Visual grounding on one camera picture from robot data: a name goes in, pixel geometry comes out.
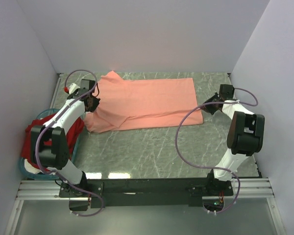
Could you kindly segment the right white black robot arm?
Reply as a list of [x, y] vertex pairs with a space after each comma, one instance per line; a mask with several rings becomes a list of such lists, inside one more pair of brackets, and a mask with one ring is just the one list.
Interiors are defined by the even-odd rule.
[[202, 108], [212, 115], [221, 111], [231, 119], [227, 150], [213, 170], [215, 178], [205, 183], [205, 189], [210, 195], [217, 195], [222, 190], [221, 181], [229, 181], [241, 163], [260, 152], [263, 146], [265, 117], [245, 108], [234, 98], [234, 91], [232, 85], [221, 84], [219, 92], [206, 100], [208, 105]]

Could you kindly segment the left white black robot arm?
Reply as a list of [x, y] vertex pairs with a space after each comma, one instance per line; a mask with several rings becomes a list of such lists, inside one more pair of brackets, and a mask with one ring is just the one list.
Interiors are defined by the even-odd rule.
[[47, 122], [30, 131], [30, 157], [45, 174], [59, 175], [71, 183], [76, 196], [84, 196], [88, 184], [83, 172], [70, 160], [67, 133], [85, 113], [94, 112], [99, 98], [93, 96], [97, 81], [82, 79], [80, 87], [69, 94], [63, 107]]

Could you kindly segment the salmon pink t shirt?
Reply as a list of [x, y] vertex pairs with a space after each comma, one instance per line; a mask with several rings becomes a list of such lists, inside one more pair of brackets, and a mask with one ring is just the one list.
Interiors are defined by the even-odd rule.
[[124, 80], [116, 72], [98, 82], [100, 102], [84, 119], [89, 132], [123, 131], [203, 123], [192, 78]]

